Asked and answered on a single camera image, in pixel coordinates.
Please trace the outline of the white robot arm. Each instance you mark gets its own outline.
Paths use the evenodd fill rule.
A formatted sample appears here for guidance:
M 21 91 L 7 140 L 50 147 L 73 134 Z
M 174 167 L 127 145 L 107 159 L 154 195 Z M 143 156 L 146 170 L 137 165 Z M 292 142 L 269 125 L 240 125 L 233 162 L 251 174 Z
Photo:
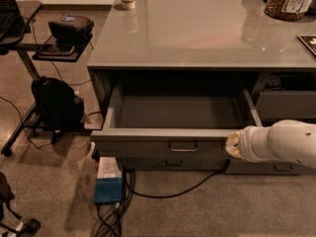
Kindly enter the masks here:
M 226 152 L 247 162 L 282 161 L 316 168 L 316 124 L 284 119 L 271 126 L 247 126 L 231 134 Z

